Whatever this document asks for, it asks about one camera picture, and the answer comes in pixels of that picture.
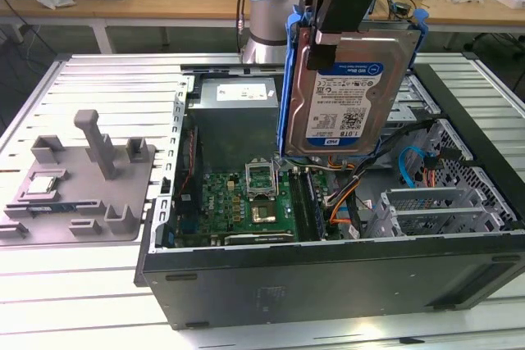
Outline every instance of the white label sticker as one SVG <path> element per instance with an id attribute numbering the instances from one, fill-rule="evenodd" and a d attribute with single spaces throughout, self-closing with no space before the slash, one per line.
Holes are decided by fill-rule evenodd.
<path id="1" fill-rule="evenodd" d="M 350 234 L 350 237 L 353 239 L 359 239 L 361 238 L 361 235 L 359 235 L 359 232 L 356 230 L 356 228 L 353 225 L 348 226 L 348 232 Z"/>
<path id="2" fill-rule="evenodd" d="M 51 207 L 30 207 L 28 208 L 28 211 L 32 212 L 50 212 L 52 209 Z"/>
<path id="3" fill-rule="evenodd" d="M 266 100 L 265 84 L 220 84 L 217 86 L 217 101 Z"/>
<path id="4" fill-rule="evenodd" d="M 317 73 L 306 138 L 340 145 L 360 137 L 372 106 L 367 92 L 379 83 L 382 71 L 377 63 L 340 63 Z"/>

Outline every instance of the gray floor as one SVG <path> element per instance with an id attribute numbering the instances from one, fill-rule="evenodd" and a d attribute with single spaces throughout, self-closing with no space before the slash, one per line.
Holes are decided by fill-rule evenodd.
<path id="1" fill-rule="evenodd" d="M 59 53 L 98 53 L 93 33 L 87 27 L 43 26 L 42 37 Z M 230 28 L 173 28 L 170 29 L 171 45 L 163 47 L 157 28 L 111 28 L 109 34 L 118 52 L 235 52 L 235 30 Z M 432 33 L 427 38 L 424 52 L 444 52 L 446 34 Z M 474 34 L 460 34 L 450 51 L 461 52 L 463 45 Z M 54 56 L 36 39 L 29 58 L 38 63 L 22 60 L 33 41 L 33 33 L 25 35 L 25 41 L 18 48 L 0 50 L 0 133 L 5 130 L 2 123 L 9 124 L 19 111 L 27 96 L 45 72 L 42 63 L 50 64 Z M 477 43 L 474 52 L 508 86 L 514 86 L 525 69 L 525 57 L 514 60 L 516 47 L 492 36 L 486 36 Z M 525 79 L 517 88 L 518 95 L 525 97 Z"/>

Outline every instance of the motherboard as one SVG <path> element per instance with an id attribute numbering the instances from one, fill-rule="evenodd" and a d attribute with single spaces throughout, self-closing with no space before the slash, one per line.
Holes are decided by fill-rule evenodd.
<path id="1" fill-rule="evenodd" d="M 198 218 L 179 220 L 176 239 L 184 246 L 319 240 L 327 194 L 321 170 L 273 170 L 266 162 L 247 165 L 245 173 L 208 173 Z"/>

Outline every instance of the metal slotted table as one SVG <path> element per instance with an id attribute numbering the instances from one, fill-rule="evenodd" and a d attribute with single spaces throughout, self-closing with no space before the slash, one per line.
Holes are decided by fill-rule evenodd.
<path id="1" fill-rule="evenodd" d="M 157 147 L 144 211 L 170 148 L 179 64 L 237 64 L 231 55 L 75 56 L 55 62 L 0 139 L 0 206 L 10 200 L 39 134 L 85 145 L 72 124 L 79 108 L 101 115 L 114 144 L 143 135 Z M 525 176 L 523 106 L 479 61 L 421 54 L 468 109 L 515 170 Z M 398 102 L 412 102 L 405 82 Z M 519 348 L 525 343 L 525 275 L 470 311 L 173 331 L 148 288 L 133 284 L 139 241 L 0 250 L 1 348 Z"/>

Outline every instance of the hard drive label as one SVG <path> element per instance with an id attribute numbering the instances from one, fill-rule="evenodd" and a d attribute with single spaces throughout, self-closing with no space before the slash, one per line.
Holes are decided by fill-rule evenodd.
<path id="1" fill-rule="evenodd" d="M 369 89 L 381 80 L 377 62 L 342 62 L 317 73 L 306 138 L 312 145 L 344 146 L 363 133 L 372 104 Z"/>

